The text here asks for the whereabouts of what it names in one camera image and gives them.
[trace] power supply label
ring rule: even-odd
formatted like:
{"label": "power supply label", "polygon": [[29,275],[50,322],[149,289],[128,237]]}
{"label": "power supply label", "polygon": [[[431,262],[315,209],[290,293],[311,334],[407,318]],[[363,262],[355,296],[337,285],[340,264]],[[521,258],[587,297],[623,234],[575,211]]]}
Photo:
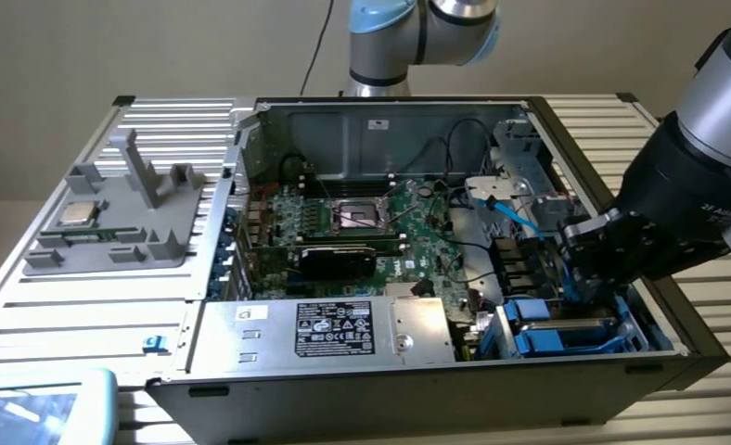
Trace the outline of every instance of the power supply label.
{"label": "power supply label", "polygon": [[373,354],[371,301],[300,303],[294,352],[300,357]]}

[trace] sticker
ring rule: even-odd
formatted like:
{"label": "sticker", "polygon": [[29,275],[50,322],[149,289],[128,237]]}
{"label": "sticker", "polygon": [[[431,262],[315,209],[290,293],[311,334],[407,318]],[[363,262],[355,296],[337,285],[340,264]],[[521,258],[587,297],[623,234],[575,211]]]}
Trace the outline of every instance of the sticker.
{"label": "sticker", "polygon": [[300,357],[373,354],[373,337],[371,301],[297,305],[294,352]]}
{"label": "sticker", "polygon": [[391,129],[391,121],[388,119],[369,119],[368,120],[368,129],[369,130],[388,130],[388,129]]}
{"label": "sticker", "polygon": [[248,320],[266,320],[269,314],[269,306],[240,306],[237,308],[237,321],[246,322]]}

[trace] blue cable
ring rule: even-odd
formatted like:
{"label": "blue cable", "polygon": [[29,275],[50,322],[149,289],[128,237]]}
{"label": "blue cable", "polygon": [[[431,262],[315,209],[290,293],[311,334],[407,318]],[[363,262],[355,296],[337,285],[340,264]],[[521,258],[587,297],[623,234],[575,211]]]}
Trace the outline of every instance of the blue cable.
{"label": "blue cable", "polygon": [[[481,205],[487,207],[485,201],[481,201]],[[512,220],[515,220],[517,223],[527,225],[533,229],[536,232],[536,235],[539,236],[539,239],[544,239],[544,236],[541,235],[541,231],[539,230],[539,227],[536,224],[533,224],[531,221],[528,221],[525,218],[517,215],[517,213],[511,210],[508,207],[505,207],[500,202],[495,203],[496,210],[500,210],[501,213],[508,216]]]}

